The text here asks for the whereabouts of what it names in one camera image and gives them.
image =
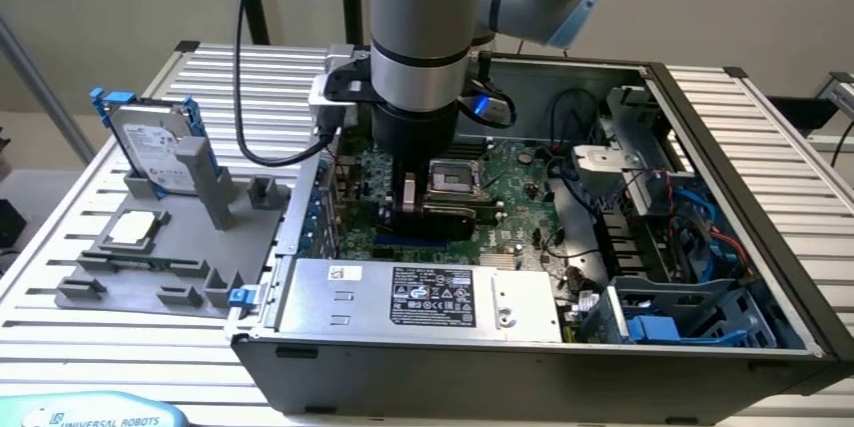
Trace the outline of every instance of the connector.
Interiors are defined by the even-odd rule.
[[[345,125],[347,108],[343,105],[325,105],[318,110],[318,137],[335,137],[335,132]]]

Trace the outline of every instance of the warning label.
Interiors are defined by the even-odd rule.
[[[395,267],[391,321],[398,325],[477,327],[471,271]]]

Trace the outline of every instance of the motherboard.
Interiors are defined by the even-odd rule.
[[[365,142],[342,145],[335,167],[339,258],[517,270],[539,270],[554,262],[558,267],[558,259],[542,250],[559,228],[547,187],[551,154],[543,145],[483,139],[451,151],[453,158],[431,162],[427,201],[471,202],[489,215],[478,221],[470,240],[431,242],[395,238],[378,229],[378,212],[390,200],[391,156]]]

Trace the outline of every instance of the white label sticker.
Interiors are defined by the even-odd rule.
[[[194,191],[187,166],[175,158],[178,139],[163,127],[124,124],[131,149],[148,179],[167,190]]]
[[[362,280],[362,266],[330,265],[330,280]]]

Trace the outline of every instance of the black cable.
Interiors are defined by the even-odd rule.
[[[551,122],[550,125],[549,125],[549,142],[550,142],[550,146],[554,145],[554,143],[555,143],[555,123],[557,123],[555,114],[557,114],[557,111],[558,111],[558,105],[561,104],[561,101],[563,100],[563,97],[566,97],[570,94],[582,94],[582,95],[587,96],[587,98],[593,102],[594,115],[598,116],[595,106],[599,103],[599,101],[597,100],[597,96],[593,95],[593,93],[587,89],[583,89],[581,87],[571,87],[571,88],[558,92],[558,94],[553,97],[551,104],[549,106],[549,116],[550,116],[550,122]],[[561,139],[561,147],[563,146],[563,140],[565,139],[562,138]]]
[[[246,158],[264,167],[285,167],[294,165],[303,160],[311,158],[321,152],[335,139],[335,131],[341,126],[339,117],[343,119],[343,109],[334,109],[325,114],[327,108],[323,108],[318,114],[318,142],[305,151],[286,157],[283,159],[270,159],[259,157],[252,153],[246,145],[246,136],[243,134],[243,105],[240,104],[240,38],[243,34],[243,0],[238,0],[238,8],[235,13],[235,46],[234,46],[234,102],[235,102],[235,134],[238,137],[238,147]]]
[[[555,235],[558,235],[558,232],[561,232],[563,230],[563,227],[559,227],[558,230],[555,230],[550,235],[549,238],[546,239],[546,242],[543,242],[543,249],[546,250],[546,252],[549,252],[549,255],[551,255],[553,257],[557,257],[558,259],[575,259],[578,257],[583,257],[587,254],[594,254],[597,252],[599,252],[599,249],[590,249],[586,250],[585,252],[581,252],[578,254],[573,254],[573,255],[561,255],[557,254],[553,250],[551,250],[551,240],[555,238]]]
[[[507,124],[502,124],[499,122],[493,122],[491,120],[481,117],[471,108],[463,103],[458,102],[459,111],[463,113],[466,117],[469,117],[475,123],[485,125],[486,127],[491,127],[494,129],[509,129],[517,124],[517,104],[513,99],[493,85],[491,82],[481,82],[470,80],[469,87],[463,91],[465,96],[474,95],[487,95],[489,97],[495,97],[505,101],[507,104],[507,110],[510,111],[510,122]]]
[[[840,152],[842,152],[842,144],[845,144],[845,139],[849,136],[849,133],[852,132],[852,127],[854,127],[854,120],[849,124],[848,129],[845,129],[845,132],[842,133],[842,137],[840,137],[840,143],[837,144],[837,150],[834,150],[833,158],[830,159],[830,166],[832,167],[837,166],[837,157],[840,157]]]
[[[595,219],[599,216],[599,212],[585,201],[585,199],[582,199],[582,196],[578,194],[578,192],[575,192],[575,189],[573,188],[573,185],[570,184],[570,179],[569,179],[569,177],[566,175],[566,172],[563,170],[563,166],[565,165],[566,165],[566,159],[561,162],[561,164],[558,164],[558,168],[561,170],[561,180],[563,181],[563,186],[566,187],[566,190],[570,191],[570,195],[575,199],[575,202],[579,203],[579,205],[585,208],[585,210],[590,213],[590,215],[593,215],[593,217]]]

